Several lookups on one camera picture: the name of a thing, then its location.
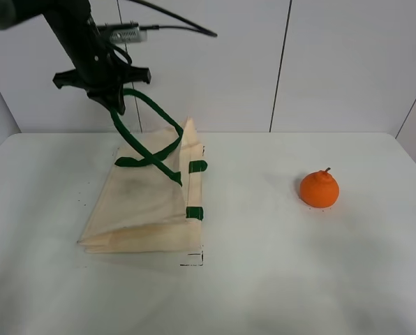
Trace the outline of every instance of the green strap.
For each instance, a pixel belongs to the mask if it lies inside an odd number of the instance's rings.
[[[144,158],[140,161],[134,159],[133,157],[121,157],[118,158],[115,162],[115,165],[120,167],[142,167],[154,164],[161,172],[166,174],[171,180],[175,181],[181,186],[181,173],[180,172],[173,172],[170,168],[168,168],[165,164],[161,161],[166,159],[180,144],[181,139],[183,137],[183,128],[174,121],[168,114],[165,113],[152,99],[148,96],[145,96],[143,93],[136,91],[134,89],[124,89],[123,94],[125,96],[135,96],[140,100],[144,101],[149,107],[151,107],[154,111],[157,112],[165,121],[169,124],[174,126],[177,134],[179,137],[171,144],[169,144],[163,150],[160,150],[156,154],[151,154],[148,149],[146,149],[140,142],[135,139],[131,132],[123,125],[121,119],[118,116],[118,112],[116,110],[110,110],[110,116],[112,117],[113,123],[115,128],[118,130],[120,135],[125,139],[129,145],[136,150],[141,156]]]
[[[189,162],[189,173],[204,172],[208,168],[208,163],[205,161]]]
[[[203,220],[203,207],[187,207],[186,218],[196,218],[202,221]]]

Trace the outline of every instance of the beige fabric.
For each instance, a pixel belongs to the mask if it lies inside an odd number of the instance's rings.
[[[177,138],[175,129],[147,134],[143,145],[157,152]],[[188,173],[189,162],[202,159],[192,119],[184,125],[181,146],[163,161],[181,172],[182,187],[157,167],[114,165],[80,244],[91,253],[181,251],[200,247],[201,222],[186,219],[186,206],[202,206],[201,173]],[[142,157],[129,146],[121,156]]]

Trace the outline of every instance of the canvas tote bag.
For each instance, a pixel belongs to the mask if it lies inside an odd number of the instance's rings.
[[[198,250],[207,164],[193,120],[179,125],[144,94],[124,94],[143,100],[171,127],[139,143],[111,111],[129,145],[119,148],[79,243],[89,253]]]

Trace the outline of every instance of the white table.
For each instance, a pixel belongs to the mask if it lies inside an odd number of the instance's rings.
[[[384,134],[202,134],[202,267],[76,244],[117,134],[0,147],[0,334],[416,335],[416,165]],[[296,194],[331,167],[331,208]]]

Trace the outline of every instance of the orange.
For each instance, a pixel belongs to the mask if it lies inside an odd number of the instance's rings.
[[[305,176],[299,187],[299,196],[312,207],[325,208],[332,206],[339,198],[340,188],[329,173],[331,168]]]

